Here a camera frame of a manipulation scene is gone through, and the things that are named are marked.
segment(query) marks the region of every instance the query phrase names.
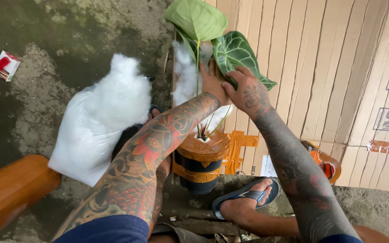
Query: heart-shaped leaf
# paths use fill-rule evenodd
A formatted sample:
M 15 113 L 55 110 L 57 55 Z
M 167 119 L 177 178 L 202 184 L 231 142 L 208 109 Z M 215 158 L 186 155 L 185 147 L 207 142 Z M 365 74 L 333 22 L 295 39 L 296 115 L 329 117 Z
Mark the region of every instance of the heart-shaped leaf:
M 220 71 L 226 73 L 235 70 L 236 66 L 245 66 L 267 87 L 272 89 L 276 82 L 267 79 L 259 72 L 256 55 L 251 49 L 246 37 L 238 31 L 230 31 L 224 36 L 211 40 L 213 44 L 213 55 L 220 68 Z M 230 83 L 235 87 L 238 85 L 235 80 Z
M 175 0 L 166 9 L 165 19 L 197 41 L 218 38 L 229 25 L 226 15 L 202 0 Z
M 179 33 L 179 35 L 182 38 L 182 41 L 186 44 L 188 49 L 190 50 L 190 53 L 192 54 L 192 58 L 194 63 L 196 63 L 196 55 L 197 55 L 197 44 L 194 40 L 190 39 L 187 34 L 184 32 L 184 30 L 181 29 L 178 25 L 172 23 L 173 26 L 175 26 L 176 31 Z

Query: anthurium leaf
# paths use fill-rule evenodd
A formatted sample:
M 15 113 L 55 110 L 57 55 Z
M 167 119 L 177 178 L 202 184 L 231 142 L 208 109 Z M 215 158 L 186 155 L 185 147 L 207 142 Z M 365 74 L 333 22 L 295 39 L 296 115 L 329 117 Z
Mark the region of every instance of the anthurium leaf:
M 182 41 L 186 44 L 188 49 L 190 50 L 190 53 L 192 54 L 192 58 L 194 63 L 196 63 L 196 55 L 197 55 L 197 44 L 194 40 L 190 39 L 187 34 L 184 32 L 184 30 L 181 29 L 178 25 L 172 23 L 173 26 L 175 26 L 176 31 L 179 33 L 179 35 L 182 38 Z
M 178 25 L 192 40 L 208 41 L 223 35 L 229 19 L 202 0 L 175 0 L 165 12 L 165 19 Z
M 267 87 L 273 88 L 277 83 L 267 79 L 259 72 L 256 55 L 251 49 L 246 37 L 238 31 L 230 31 L 224 36 L 211 40 L 213 44 L 213 56 L 220 71 L 226 73 L 235 70 L 236 66 L 245 66 Z
M 276 82 L 269 80 L 264 75 L 262 75 L 262 74 L 259 74 L 259 75 L 260 75 L 259 80 L 261 81 L 261 83 L 263 83 L 267 87 L 268 91 L 270 91 L 274 86 L 277 85 Z

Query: plant stem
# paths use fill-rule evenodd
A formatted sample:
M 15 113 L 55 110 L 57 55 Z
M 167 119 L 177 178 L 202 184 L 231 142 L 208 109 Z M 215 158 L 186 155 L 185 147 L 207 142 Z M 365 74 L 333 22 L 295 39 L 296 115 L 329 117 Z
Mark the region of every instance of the plant stem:
M 227 113 L 229 113 L 229 111 L 230 111 L 230 106 L 231 106 L 231 105 L 229 105 L 229 108 L 228 108 L 228 110 L 227 110 L 227 112 L 226 112 L 226 115 L 224 115 L 224 117 L 223 117 L 223 119 L 220 121 L 219 125 L 217 125 L 216 128 L 214 128 L 214 130 L 213 130 L 213 131 L 204 139 L 204 141 L 206 141 L 206 140 L 211 136 L 211 134 L 213 134 L 213 132 L 215 132 L 215 131 L 217 130 L 217 128 L 219 128 L 219 126 L 222 124 L 222 122 L 224 121 L 224 119 L 227 117 Z
M 196 96 L 199 95 L 199 44 L 201 43 L 200 40 L 197 41 L 197 56 L 196 56 Z M 197 127 L 197 138 L 201 137 L 201 130 L 199 129 L 199 124 Z
M 197 41 L 197 56 L 196 56 L 196 58 L 197 58 L 197 60 L 196 60 L 196 67 L 197 67 L 197 69 L 196 69 L 196 96 L 198 96 L 199 95 L 199 44 L 200 44 L 201 42 L 200 41 Z
M 207 126 L 207 128 L 205 129 L 205 135 L 206 135 L 207 132 L 208 132 L 208 127 L 210 127 L 210 124 L 211 124 L 211 121 L 213 120 L 214 114 L 215 114 L 215 113 L 213 113 L 213 115 L 211 116 L 210 122 L 208 123 L 208 126 Z

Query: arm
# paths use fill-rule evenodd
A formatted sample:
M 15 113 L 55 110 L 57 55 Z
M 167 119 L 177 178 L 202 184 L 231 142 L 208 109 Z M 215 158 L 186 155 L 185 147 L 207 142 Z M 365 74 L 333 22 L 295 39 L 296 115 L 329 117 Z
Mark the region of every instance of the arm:
M 267 89 L 250 69 L 228 73 L 238 90 L 224 84 L 233 103 L 246 112 L 264 137 L 283 191 L 295 212 L 304 242 L 334 234 L 358 238 L 319 166 L 271 106 Z
M 202 94 L 160 114 L 139 130 L 123 146 L 88 197 L 68 216 L 53 240 L 74 227 L 110 215 L 134 215 L 150 225 L 157 167 L 198 123 L 216 111 L 220 104 L 228 102 L 221 81 L 212 75 L 215 74 L 215 62 L 211 63 L 210 76 L 201 64 Z

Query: sandal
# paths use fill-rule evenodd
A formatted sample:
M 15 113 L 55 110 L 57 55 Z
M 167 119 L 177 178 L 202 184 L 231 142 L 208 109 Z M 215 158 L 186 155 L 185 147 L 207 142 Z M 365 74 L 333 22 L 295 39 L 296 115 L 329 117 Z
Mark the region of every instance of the sandal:
M 149 108 L 148 114 L 152 114 L 154 109 L 159 110 L 160 114 L 164 112 L 163 108 L 161 108 L 160 106 L 151 104 L 151 107 Z M 137 124 L 136 126 L 138 127 L 138 130 L 140 130 L 142 128 L 143 124 Z
M 244 186 L 243 188 L 241 188 L 239 190 L 233 191 L 231 193 L 228 193 L 228 194 L 225 194 L 221 197 L 216 198 L 212 204 L 214 215 L 219 219 L 224 219 L 220 213 L 220 205 L 226 200 L 237 199 L 237 198 L 251 198 L 251 199 L 256 200 L 259 203 L 262 200 L 262 198 L 264 198 L 265 191 L 249 191 L 249 190 L 254 185 L 258 184 L 259 182 L 261 182 L 262 180 L 265 180 L 265 179 L 270 179 L 273 181 L 273 183 L 271 185 L 269 185 L 269 186 L 271 186 L 271 192 L 268 195 L 268 198 L 265 200 L 265 203 L 261 206 L 256 205 L 256 208 L 265 207 L 266 205 L 272 203 L 277 198 L 277 196 L 280 192 L 280 185 L 279 185 L 278 181 L 272 177 L 262 177 L 261 179 L 255 180 L 252 183 Z

